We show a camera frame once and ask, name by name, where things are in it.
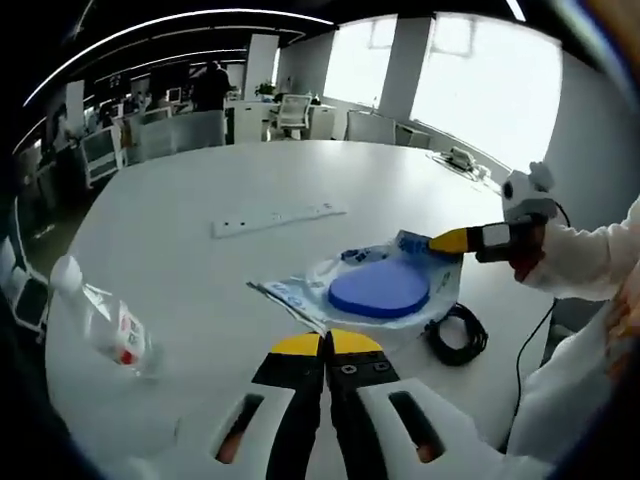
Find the person's right hand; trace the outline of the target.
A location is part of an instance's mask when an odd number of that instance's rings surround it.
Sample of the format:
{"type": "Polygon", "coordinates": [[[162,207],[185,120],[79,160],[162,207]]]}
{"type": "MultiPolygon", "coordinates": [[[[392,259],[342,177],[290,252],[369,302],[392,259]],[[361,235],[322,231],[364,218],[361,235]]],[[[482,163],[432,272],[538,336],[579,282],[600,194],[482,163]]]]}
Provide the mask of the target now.
{"type": "Polygon", "coordinates": [[[543,243],[546,226],[530,226],[511,248],[508,263],[513,270],[514,279],[523,283],[527,276],[544,259],[543,243]]]}

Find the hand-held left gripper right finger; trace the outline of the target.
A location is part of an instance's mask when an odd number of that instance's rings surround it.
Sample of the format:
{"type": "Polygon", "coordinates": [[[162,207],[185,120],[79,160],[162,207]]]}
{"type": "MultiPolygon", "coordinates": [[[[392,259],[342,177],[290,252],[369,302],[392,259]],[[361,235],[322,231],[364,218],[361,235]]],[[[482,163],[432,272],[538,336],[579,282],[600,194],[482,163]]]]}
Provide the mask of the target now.
{"type": "Polygon", "coordinates": [[[331,419],[350,479],[488,479],[503,456],[473,420],[415,378],[402,379],[382,347],[333,329],[325,364],[331,419]]]}

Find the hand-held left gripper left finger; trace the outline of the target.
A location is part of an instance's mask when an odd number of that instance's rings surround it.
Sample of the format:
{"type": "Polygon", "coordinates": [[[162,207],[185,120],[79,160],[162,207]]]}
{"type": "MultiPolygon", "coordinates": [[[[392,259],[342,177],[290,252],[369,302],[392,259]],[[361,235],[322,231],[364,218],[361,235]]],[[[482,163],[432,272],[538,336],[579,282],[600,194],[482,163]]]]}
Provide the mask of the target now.
{"type": "Polygon", "coordinates": [[[127,462],[130,479],[302,479],[320,423],[323,337],[288,337],[227,404],[182,417],[173,443],[127,462]]]}

